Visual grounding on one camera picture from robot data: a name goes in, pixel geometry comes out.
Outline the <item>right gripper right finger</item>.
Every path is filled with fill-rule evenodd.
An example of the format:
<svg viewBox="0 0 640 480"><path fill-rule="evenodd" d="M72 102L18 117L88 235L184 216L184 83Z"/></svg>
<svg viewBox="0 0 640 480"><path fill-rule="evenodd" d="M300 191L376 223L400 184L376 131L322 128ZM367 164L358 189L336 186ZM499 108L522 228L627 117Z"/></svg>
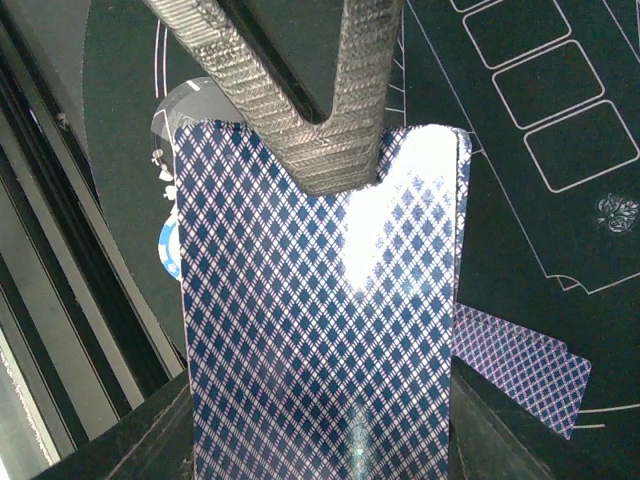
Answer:
<svg viewBox="0 0 640 480"><path fill-rule="evenodd" d="M458 357L451 381L451 479L600 477L597 462Z"/></svg>

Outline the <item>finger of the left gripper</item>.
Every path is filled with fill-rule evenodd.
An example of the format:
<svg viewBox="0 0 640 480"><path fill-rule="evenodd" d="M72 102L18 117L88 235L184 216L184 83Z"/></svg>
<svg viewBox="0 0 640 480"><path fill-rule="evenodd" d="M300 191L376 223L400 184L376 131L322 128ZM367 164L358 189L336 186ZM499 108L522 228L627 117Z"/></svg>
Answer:
<svg viewBox="0 0 640 480"><path fill-rule="evenodd" d="M294 152L299 142L312 138L313 124L301 115L282 77L245 37L242 11L221 1L149 1L147 5L214 80L299 188L308 195L323 195L325 186L314 167L305 166L307 158Z"/></svg>
<svg viewBox="0 0 640 480"><path fill-rule="evenodd" d="M332 111L305 125L304 191L327 195L374 181L400 1L346 1Z"/></svg>

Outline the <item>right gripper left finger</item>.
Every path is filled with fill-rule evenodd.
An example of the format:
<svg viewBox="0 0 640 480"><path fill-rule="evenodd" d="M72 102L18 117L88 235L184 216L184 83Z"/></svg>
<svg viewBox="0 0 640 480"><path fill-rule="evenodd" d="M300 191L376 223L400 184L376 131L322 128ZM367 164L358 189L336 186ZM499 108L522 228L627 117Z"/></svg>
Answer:
<svg viewBox="0 0 640 480"><path fill-rule="evenodd" d="M180 373L108 431L39 479L193 479L193 413Z"/></svg>

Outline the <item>blue card mat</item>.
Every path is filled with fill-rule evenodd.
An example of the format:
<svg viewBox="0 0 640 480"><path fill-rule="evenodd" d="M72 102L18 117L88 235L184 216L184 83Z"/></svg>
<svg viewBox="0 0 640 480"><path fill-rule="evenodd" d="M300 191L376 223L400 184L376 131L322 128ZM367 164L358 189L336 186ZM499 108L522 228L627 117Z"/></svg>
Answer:
<svg viewBox="0 0 640 480"><path fill-rule="evenodd" d="M591 363L564 343L458 303L452 354L544 425L570 439Z"/></svg>

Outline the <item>blue playing card deck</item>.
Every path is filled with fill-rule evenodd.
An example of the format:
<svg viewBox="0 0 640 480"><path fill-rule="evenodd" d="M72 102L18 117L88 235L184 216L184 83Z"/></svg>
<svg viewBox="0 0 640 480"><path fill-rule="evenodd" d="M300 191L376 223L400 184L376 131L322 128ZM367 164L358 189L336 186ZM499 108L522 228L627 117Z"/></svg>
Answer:
<svg viewBox="0 0 640 480"><path fill-rule="evenodd" d="M245 125L175 143L195 477L445 478L463 134L387 130L320 197Z"/></svg>

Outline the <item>white chip mat bottom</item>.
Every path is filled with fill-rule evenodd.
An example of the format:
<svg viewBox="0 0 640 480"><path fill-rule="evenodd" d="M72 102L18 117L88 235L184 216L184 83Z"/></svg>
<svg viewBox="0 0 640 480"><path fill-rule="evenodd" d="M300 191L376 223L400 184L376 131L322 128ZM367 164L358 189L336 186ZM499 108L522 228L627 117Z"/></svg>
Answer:
<svg viewBox="0 0 640 480"><path fill-rule="evenodd" d="M160 230L158 255L166 272L175 280L181 281L180 240L176 215L170 215Z"/></svg>

